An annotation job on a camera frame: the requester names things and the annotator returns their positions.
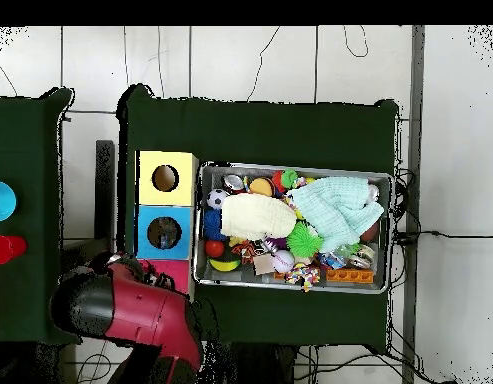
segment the red cup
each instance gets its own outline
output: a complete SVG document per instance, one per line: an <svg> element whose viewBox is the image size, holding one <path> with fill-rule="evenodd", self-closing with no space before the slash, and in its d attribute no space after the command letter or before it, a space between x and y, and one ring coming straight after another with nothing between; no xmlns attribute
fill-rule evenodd
<svg viewBox="0 0 493 384"><path fill-rule="evenodd" d="M26 248L26 241L20 236L0 236L0 265L22 255Z"/></svg>

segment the blue cube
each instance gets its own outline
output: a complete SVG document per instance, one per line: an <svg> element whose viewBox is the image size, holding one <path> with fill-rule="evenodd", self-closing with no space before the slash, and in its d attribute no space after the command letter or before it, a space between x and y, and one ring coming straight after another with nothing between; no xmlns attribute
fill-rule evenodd
<svg viewBox="0 0 493 384"><path fill-rule="evenodd" d="M193 208L139 206L138 259L188 260L192 251Z"/></svg>

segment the yellow cube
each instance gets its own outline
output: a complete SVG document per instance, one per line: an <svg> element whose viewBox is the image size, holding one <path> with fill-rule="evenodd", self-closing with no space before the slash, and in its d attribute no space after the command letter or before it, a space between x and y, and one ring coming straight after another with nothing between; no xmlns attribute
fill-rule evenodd
<svg viewBox="0 0 493 384"><path fill-rule="evenodd" d="M191 153L141 150L136 161L140 205L194 206L198 160Z"/></svg>

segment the green table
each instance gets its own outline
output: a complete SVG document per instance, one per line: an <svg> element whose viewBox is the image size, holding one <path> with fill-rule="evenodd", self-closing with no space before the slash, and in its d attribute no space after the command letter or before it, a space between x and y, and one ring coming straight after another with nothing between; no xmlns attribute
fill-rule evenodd
<svg viewBox="0 0 493 384"><path fill-rule="evenodd" d="M226 103L155 99L132 86L119 103L118 245L131 251L134 152L191 152L200 161L394 171L397 105ZM221 339L280 344L363 344L386 349L387 294L302 294L200 285L214 305ZM200 314L215 329L209 308Z"/></svg>
<svg viewBox="0 0 493 384"><path fill-rule="evenodd" d="M71 96L53 89L40 99L0 98L0 181L17 196L0 234L28 244L24 255L0 265L0 341L77 341L48 315L60 270L57 129Z"/></svg>

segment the light blue cloth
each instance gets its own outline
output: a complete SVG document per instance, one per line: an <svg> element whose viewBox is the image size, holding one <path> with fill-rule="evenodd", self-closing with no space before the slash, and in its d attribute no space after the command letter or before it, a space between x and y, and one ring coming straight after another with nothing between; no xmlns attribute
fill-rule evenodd
<svg viewBox="0 0 493 384"><path fill-rule="evenodd" d="M363 178L327 177L287 193L303 218L323 237L319 252L358 243L360 235L379 219L383 213L379 203L365 206L368 184Z"/></svg>

